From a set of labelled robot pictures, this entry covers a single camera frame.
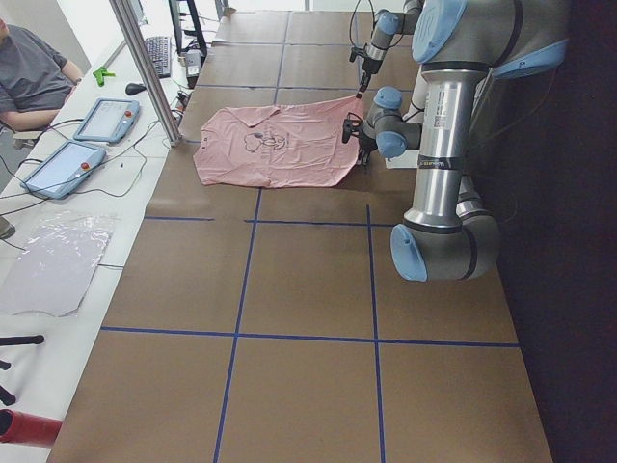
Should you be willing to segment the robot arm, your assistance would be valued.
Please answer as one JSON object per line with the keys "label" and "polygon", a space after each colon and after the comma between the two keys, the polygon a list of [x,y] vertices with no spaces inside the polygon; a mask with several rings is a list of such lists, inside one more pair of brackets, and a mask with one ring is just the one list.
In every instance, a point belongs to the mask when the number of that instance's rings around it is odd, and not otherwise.
{"label": "robot arm", "polygon": [[390,234],[391,258],[408,281],[479,277],[496,262],[499,231],[465,172],[477,85],[558,67],[568,44],[567,1],[408,1],[399,13],[377,12],[369,43],[354,47],[361,88],[385,60],[395,36],[412,40],[419,66],[416,114],[403,116],[402,96],[381,88],[365,116],[349,114],[345,138],[359,159],[378,151],[417,153],[412,207]]}
{"label": "robot arm", "polygon": [[387,52],[393,47],[395,36],[400,38],[412,36],[423,10],[424,1],[405,1],[402,13],[393,13],[381,9],[377,13],[371,10],[372,32],[370,41],[362,47],[351,41],[349,62],[362,59],[362,76],[356,92],[356,98],[361,99],[368,89],[371,78],[376,75],[385,61]]}

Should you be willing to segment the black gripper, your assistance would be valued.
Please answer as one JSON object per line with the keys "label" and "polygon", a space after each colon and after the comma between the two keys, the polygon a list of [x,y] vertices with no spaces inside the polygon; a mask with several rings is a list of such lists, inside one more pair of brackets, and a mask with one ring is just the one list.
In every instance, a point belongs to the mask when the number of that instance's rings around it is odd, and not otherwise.
{"label": "black gripper", "polygon": [[371,75],[379,72],[386,57],[386,50],[372,43],[365,44],[363,47],[353,45],[349,61],[353,63],[358,57],[362,58],[363,74],[356,98],[361,99],[370,84]]}
{"label": "black gripper", "polygon": [[365,133],[363,118],[353,112],[348,112],[342,125],[342,143],[347,144],[351,138],[356,138],[359,142],[358,165],[365,167],[367,155],[376,150],[376,142]]}

